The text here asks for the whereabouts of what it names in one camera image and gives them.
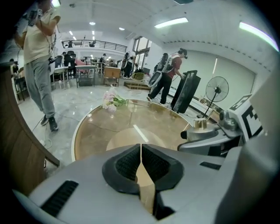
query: sneaker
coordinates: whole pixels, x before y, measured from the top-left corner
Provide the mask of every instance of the sneaker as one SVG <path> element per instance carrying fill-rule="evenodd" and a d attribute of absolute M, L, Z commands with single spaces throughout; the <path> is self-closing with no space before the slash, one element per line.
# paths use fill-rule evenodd
<path fill-rule="evenodd" d="M 50 127 L 51 131 L 58 130 L 57 123 L 56 123 L 56 120 L 54 119 L 54 117 L 49 118 L 49 127 Z"/>
<path fill-rule="evenodd" d="M 44 126 L 49 122 L 49 119 L 47 119 L 46 115 L 43 117 L 42 121 L 41 121 L 41 125 Z"/>
<path fill-rule="evenodd" d="M 165 104 L 159 103 L 159 104 L 162 105 L 162 106 L 164 106 L 164 107 L 168 107 L 168 104 L 167 104 L 167 103 L 165 103 Z"/>

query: marble floor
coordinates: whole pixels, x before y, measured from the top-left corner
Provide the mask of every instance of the marble floor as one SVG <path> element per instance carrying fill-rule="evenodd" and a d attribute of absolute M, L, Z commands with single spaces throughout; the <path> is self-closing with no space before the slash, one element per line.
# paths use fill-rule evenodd
<path fill-rule="evenodd" d="M 39 124 L 43 113 L 38 110 L 36 104 L 30 98 L 19 104 L 27 125 L 36 138 L 45 145 L 45 148 L 60 160 L 61 168 L 72 162 L 71 143 L 77 125 L 92 109 L 102 104 L 103 94 L 109 88 L 105 86 L 76 88 L 73 86 L 67 89 L 58 88 L 54 90 L 52 95 L 56 110 L 55 118 L 59 126 L 59 131 L 55 133 L 50 132 L 49 125 L 41 126 Z M 147 100 L 148 91 L 130 90 L 123 86 L 123 81 L 116 90 L 125 99 Z M 172 98 L 168 97 L 167 103 L 171 101 Z M 197 113 L 194 110 L 188 108 L 185 115 L 182 116 L 193 124 L 193 118 L 196 115 Z M 55 167 L 47 163 L 48 175 L 52 175 L 55 170 Z"/>

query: fluorescent light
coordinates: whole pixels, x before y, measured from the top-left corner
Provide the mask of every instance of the fluorescent light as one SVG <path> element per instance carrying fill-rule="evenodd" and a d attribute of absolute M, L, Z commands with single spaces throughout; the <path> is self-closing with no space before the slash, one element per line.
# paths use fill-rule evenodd
<path fill-rule="evenodd" d="M 214 65 L 214 69 L 213 69 L 213 74 L 214 74 L 214 72 L 216 70 L 217 61 L 218 61 L 218 58 L 216 58 L 216 61 L 215 61 L 215 65 Z"/>
<path fill-rule="evenodd" d="M 246 23 L 240 23 L 239 24 L 239 28 L 246 30 L 252 34 L 257 35 L 258 37 L 260 37 L 261 39 L 263 39 L 264 41 L 266 41 L 267 43 L 269 43 L 276 51 L 279 52 L 279 48 L 275 42 L 275 40 L 273 40 L 271 37 L 269 37 L 267 34 L 265 34 L 264 32 L 258 30 L 257 28 L 250 26 Z"/>
<path fill-rule="evenodd" d="M 174 20 L 170 20 L 170 21 L 167 21 L 167 22 L 164 22 L 164 23 L 160 23 L 156 26 L 154 26 L 155 28 L 163 28 L 165 26 L 170 26 L 170 25 L 174 25 L 174 24 L 178 24 L 178 23 L 187 23 L 188 20 L 187 18 L 180 18 L 180 19 L 174 19 Z"/>
<path fill-rule="evenodd" d="M 145 141 L 145 142 L 148 142 L 149 140 L 146 138 L 146 136 L 143 134 L 143 132 L 141 132 L 141 130 L 138 128 L 138 126 L 137 125 L 133 125 L 133 127 L 135 128 L 135 130 L 140 134 L 140 136 L 143 138 L 143 140 Z"/>
<path fill-rule="evenodd" d="M 59 0 L 52 0 L 52 5 L 53 5 L 54 7 L 60 6 Z"/>

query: round table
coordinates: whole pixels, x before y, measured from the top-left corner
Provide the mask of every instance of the round table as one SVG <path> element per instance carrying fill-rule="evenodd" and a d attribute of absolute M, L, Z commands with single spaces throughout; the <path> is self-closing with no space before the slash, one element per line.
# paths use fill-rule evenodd
<path fill-rule="evenodd" d="M 190 127 L 174 111 L 148 101 L 127 100 L 115 113 L 99 106 L 87 114 L 76 129 L 73 160 L 134 144 L 154 144 L 177 150 L 179 144 L 186 142 L 180 133 Z M 152 212 L 154 184 L 142 163 L 136 176 L 141 201 Z"/>

